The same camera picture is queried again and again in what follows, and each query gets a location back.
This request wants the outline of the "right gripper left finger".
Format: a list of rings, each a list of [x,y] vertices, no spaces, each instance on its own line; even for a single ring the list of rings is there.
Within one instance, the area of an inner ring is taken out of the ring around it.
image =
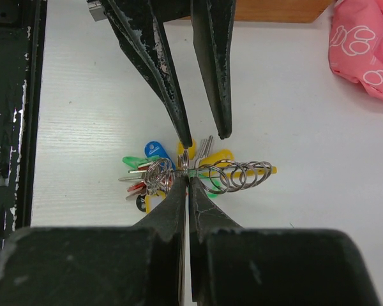
[[[185,178],[176,178],[167,197],[134,225],[148,230],[146,303],[184,302],[186,187]]]

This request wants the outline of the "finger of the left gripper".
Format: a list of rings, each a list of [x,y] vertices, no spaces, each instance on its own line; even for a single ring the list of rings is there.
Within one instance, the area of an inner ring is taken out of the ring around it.
[[[159,1],[102,1],[119,46],[160,98],[183,147],[192,145],[179,81]]]
[[[193,46],[221,139],[232,134],[230,48],[235,1],[191,1]]]

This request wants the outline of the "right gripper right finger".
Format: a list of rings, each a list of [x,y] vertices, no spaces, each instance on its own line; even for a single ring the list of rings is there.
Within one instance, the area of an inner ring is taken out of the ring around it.
[[[200,179],[192,177],[188,186],[191,292],[194,302],[204,300],[206,250],[204,239],[216,228],[240,228],[224,211],[214,204],[206,194]]]

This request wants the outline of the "keyring bunch with colourful tags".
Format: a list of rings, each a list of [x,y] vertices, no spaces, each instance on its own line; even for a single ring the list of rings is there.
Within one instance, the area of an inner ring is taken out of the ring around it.
[[[126,199],[136,200],[137,208],[148,214],[166,198],[176,177],[197,177],[208,197],[215,198],[257,187],[277,173],[277,167],[267,161],[236,161],[228,149],[213,153],[213,143],[211,135],[199,144],[192,141],[189,149],[179,144],[175,170],[168,159],[158,156],[123,157],[128,175],[118,181],[131,183],[126,188]]]

